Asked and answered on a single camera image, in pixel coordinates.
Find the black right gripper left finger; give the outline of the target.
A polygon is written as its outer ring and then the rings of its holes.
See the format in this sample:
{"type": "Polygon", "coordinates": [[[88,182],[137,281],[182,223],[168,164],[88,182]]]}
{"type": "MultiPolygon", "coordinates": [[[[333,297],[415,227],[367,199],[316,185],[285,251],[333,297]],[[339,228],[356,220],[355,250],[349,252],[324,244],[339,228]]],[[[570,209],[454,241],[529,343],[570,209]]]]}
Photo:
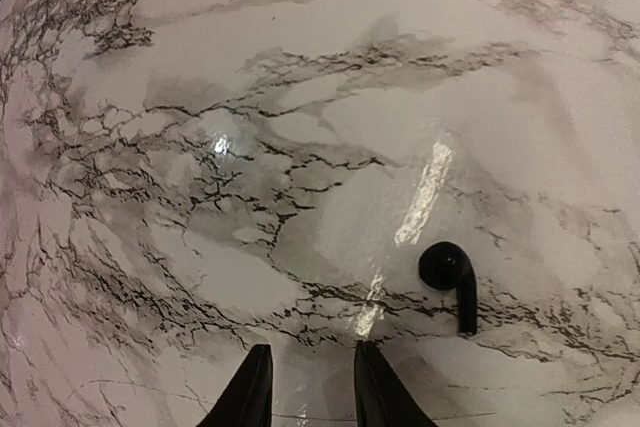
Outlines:
{"type": "Polygon", "coordinates": [[[267,344],[253,346],[199,427],[271,427],[273,360],[267,344]]]}

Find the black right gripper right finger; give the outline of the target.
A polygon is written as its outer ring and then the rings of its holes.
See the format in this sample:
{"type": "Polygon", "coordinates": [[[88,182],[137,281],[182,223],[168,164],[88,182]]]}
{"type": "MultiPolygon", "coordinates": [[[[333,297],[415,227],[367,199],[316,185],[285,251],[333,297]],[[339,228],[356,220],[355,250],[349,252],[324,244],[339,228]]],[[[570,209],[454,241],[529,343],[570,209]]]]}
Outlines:
{"type": "Polygon", "coordinates": [[[356,344],[354,392],[360,427],[437,427],[373,341],[356,344]]]}

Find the black earbud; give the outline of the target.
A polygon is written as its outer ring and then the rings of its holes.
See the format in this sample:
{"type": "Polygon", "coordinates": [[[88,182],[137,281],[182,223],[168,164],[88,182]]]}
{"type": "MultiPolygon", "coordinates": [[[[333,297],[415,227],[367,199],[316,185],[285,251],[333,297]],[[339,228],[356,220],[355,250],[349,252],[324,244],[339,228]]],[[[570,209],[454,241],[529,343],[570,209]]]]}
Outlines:
{"type": "Polygon", "coordinates": [[[478,330],[477,281],[466,252],[449,241],[434,243],[419,257],[420,279],[439,291],[456,291],[458,332],[473,336],[478,330]]]}

